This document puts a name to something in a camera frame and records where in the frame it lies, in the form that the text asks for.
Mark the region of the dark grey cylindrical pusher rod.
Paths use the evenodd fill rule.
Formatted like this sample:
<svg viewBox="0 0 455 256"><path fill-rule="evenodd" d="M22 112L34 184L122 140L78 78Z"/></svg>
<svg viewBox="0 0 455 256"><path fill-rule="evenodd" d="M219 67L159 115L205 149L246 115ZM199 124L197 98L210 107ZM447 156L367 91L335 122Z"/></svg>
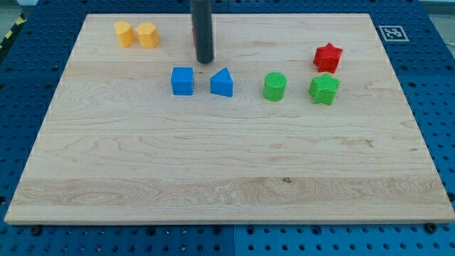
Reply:
<svg viewBox="0 0 455 256"><path fill-rule="evenodd" d="M190 9L197 61L202 64L211 63L214 59L211 1L190 0Z"/></svg>

